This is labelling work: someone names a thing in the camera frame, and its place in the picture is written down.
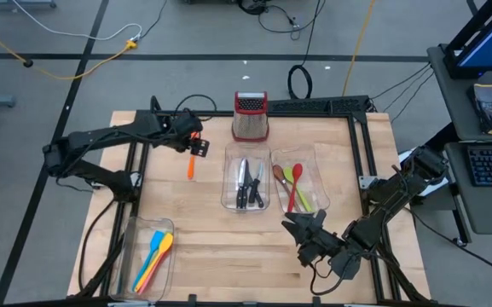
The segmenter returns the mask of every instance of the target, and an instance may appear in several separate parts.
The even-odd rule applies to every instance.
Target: green spoon
[[[293,184],[293,168],[284,167],[283,176],[286,178],[287,182]],[[297,194],[298,197],[300,198],[300,201],[303,203],[304,209],[306,209],[306,211],[308,212],[313,212],[312,207],[310,207],[308,201],[306,200],[306,197],[304,197],[303,193],[298,189],[298,184],[297,184]]]

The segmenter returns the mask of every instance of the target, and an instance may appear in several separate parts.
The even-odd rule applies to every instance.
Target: box grater
[[[238,142],[262,142],[269,136],[267,93],[236,92],[232,136]]]

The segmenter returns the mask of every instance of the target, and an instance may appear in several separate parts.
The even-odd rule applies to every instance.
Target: clear plastic bin
[[[263,172],[259,178],[258,198],[250,199],[252,193],[251,184],[246,187],[246,200],[243,206],[239,206],[238,191],[240,165],[242,160],[247,160],[249,177],[246,177],[246,184],[251,183],[257,178],[260,165]],[[270,178],[272,177],[272,167],[270,164],[270,148],[265,143],[246,143],[232,142],[225,148],[225,164],[223,175],[223,194],[221,204],[223,207],[236,212],[263,211],[270,205]]]
[[[303,174],[298,179],[297,191],[300,193],[295,194],[293,212],[315,213],[320,209],[327,209],[330,205],[330,200],[323,188],[320,171],[315,161],[314,147],[303,145],[295,148],[276,149],[272,152],[273,167],[279,165],[284,170],[287,167],[292,169],[297,163],[303,166]],[[284,188],[284,184],[287,185],[289,191],[292,191],[292,183],[287,180],[287,183],[282,183],[277,178],[275,180],[281,209],[287,212],[289,193]]]
[[[139,294],[132,290],[132,286],[148,257],[151,239],[157,230],[173,234],[174,244],[160,259],[154,276],[143,293]],[[117,268],[119,273],[113,283],[111,297],[123,300],[159,301],[167,291],[166,288],[170,284],[169,280],[173,272],[175,235],[174,224],[167,218],[145,220],[140,217],[131,217],[124,232],[124,246]]]

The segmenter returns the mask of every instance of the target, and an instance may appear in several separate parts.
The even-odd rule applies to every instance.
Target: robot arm
[[[354,278],[361,258],[382,258],[394,273],[397,281],[411,301],[429,301],[419,294],[399,268],[393,255],[380,244],[382,228],[417,194],[429,184],[443,180],[448,161],[428,148],[417,148],[401,164],[390,179],[375,179],[362,191],[362,200],[374,206],[366,216],[353,221],[342,234],[331,234],[323,229],[326,216],[320,210],[317,216],[286,213],[291,221],[282,225],[295,238],[299,246],[298,259],[305,266],[312,266],[318,258],[330,257],[331,271],[341,280]],[[336,287],[325,291],[329,293]]]
[[[136,188],[125,171],[110,171],[83,160],[91,150],[139,142],[154,148],[163,145],[174,148],[178,153],[191,149],[191,154],[205,157],[209,142],[191,138],[192,133],[201,132],[200,119],[185,109],[178,117],[157,116],[160,110],[156,98],[152,98],[152,112],[141,113],[127,125],[98,130],[73,132],[43,147],[44,167],[52,177],[83,178],[89,185],[100,184],[113,191],[117,201],[133,201]]]

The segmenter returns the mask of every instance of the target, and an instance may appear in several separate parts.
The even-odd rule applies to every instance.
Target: concrete floor
[[[36,8],[32,12],[57,30],[90,32],[101,3],[106,0],[57,1],[58,9]],[[219,0],[197,0],[186,5],[168,0],[161,22],[143,39],[140,55],[191,55],[192,60],[172,61],[164,56],[149,61],[112,61],[78,87],[65,133],[108,124],[113,110],[147,108],[156,95],[164,108],[174,108],[186,95],[202,93],[215,99],[220,109],[231,109],[236,90],[267,90],[271,99],[286,99],[287,72],[296,61],[251,61],[239,56],[233,61],[209,61],[193,55],[301,55],[308,32],[298,41],[286,34],[261,29],[256,17]],[[315,0],[274,3],[308,20]],[[100,35],[123,24],[148,26],[162,1],[109,0]],[[312,55],[351,55],[368,9],[368,0],[330,0],[316,22]],[[425,49],[447,43],[471,17],[466,0],[385,0],[375,4],[373,17],[360,55],[377,61],[359,61],[351,76],[349,95],[374,96],[406,78],[420,67]],[[287,26],[278,12],[263,17],[269,26]],[[127,30],[111,41],[96,42],[93,54],[119,51]],[[73,60],[35,60],[36,65],[60,75],[73,75],[86,41],[50,34],[21,13],[0,10],[0,38],[21,53],[73,55]],[[402,58],[389,56],[401,55]],[[87,68],[98,60],[88,61]],[[313,96],[339,96],[347,61],[309,61],[314,82]],[[299,95],[305,92],[295,80]],[[58,81],[26,70],[17,61],[0,59],[0,93],[16,96],[15,108],[0,108],[0,278],[20,222],[32,196],[43,157],[41,147],[50,138],[60,117],[71,81]],[[379,110],[400,90],[377,99]],[[395,116],[409,91],[388,110]],[[207,109],[202,101],[195,108]],[[449,122],[437,82],[428,81],[401,117],[393,124],[399,150],[422,144]],[[97,161],[100,153],[89,159]],[[31,233],[10,285],[6,303],[64,298],[71,277],[90,195],[55,186],[49,179],[41,197]],[[454,237],[456,229],[449,212],[420,208],[419,214],[436,229]],[[492,269],[418,226],[426,274],[434,299],[448,304],[492,306]],[[492,261],[492,235],[473,234],[472,249]]]

